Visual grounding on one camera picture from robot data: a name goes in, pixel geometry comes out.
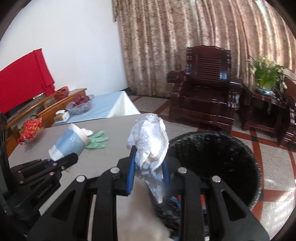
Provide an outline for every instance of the curtain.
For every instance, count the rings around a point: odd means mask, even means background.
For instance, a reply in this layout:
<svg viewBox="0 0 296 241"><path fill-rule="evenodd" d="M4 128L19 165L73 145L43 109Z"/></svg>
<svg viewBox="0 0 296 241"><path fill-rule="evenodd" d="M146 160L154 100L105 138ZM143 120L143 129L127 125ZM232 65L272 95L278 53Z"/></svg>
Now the curtain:
<svg viewBox="0 0 296 241"><path fill-rule="evenodd" d="M231 50L232 73L253 83L249 57L267 55L296 70L296 41L265 0L113 0L129 87L138 95L170 96L171 70L184 70L186 48Z"/></svg>

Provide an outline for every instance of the trash can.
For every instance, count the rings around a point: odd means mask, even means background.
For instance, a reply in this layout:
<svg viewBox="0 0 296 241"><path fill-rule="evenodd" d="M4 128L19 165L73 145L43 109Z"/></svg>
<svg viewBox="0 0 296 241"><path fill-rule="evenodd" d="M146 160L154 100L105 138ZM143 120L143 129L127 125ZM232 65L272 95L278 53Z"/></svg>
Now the trash can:
<svg viewBox="0 0 296 241"><path fill-rule="evenodd" d="M252 151L235 137L214 131L190 132L170 141L167 155L198 176L217 175L252 209L261 192L260 168Z"/></svg>

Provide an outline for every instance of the blue and white paper cup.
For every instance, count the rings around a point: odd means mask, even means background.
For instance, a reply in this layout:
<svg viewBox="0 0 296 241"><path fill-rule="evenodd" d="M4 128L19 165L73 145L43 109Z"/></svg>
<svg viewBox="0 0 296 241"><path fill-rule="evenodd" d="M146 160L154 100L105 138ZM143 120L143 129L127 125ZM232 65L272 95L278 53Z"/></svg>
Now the blue and white paper cup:
<svg viewBox="0 0 296 241"><path fill-rule="evenodd" d="M89 139L85 133L78 126L70 124L48 152L50 158L56 161L73 152L80 156L88 144Z"/></svg>

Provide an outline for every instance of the green rubber glove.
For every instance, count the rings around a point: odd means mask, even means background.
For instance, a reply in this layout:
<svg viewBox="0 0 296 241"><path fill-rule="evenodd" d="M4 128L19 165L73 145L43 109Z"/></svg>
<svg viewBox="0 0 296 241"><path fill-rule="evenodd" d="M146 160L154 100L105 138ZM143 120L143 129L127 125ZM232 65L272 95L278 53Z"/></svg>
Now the green rubber glove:
<svg viewBox="0 0 296 241"><path fill-rule="evenodd" d="M89 144L86 147L87 148L95 148L95 149L104 148L105 145L101 144L100 142L107 141L107 140L109 140L109 138L108 137L100 137L102 134L104 134L104 131L99 131L94 136L89 137Z"/></svg>

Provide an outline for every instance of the red fabric cover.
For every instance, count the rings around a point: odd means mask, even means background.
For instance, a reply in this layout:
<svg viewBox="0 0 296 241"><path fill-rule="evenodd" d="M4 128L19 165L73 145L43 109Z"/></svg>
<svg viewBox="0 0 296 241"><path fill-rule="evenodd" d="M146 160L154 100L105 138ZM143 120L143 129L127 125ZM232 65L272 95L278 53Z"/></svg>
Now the red fabric cover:
<svg viewBox="0 0 296 241"><path fill-rule="evenodd" d="M6 113L43 92L53 94L53 84L42 50L34 50L0 71L0 112Z"/></svg>

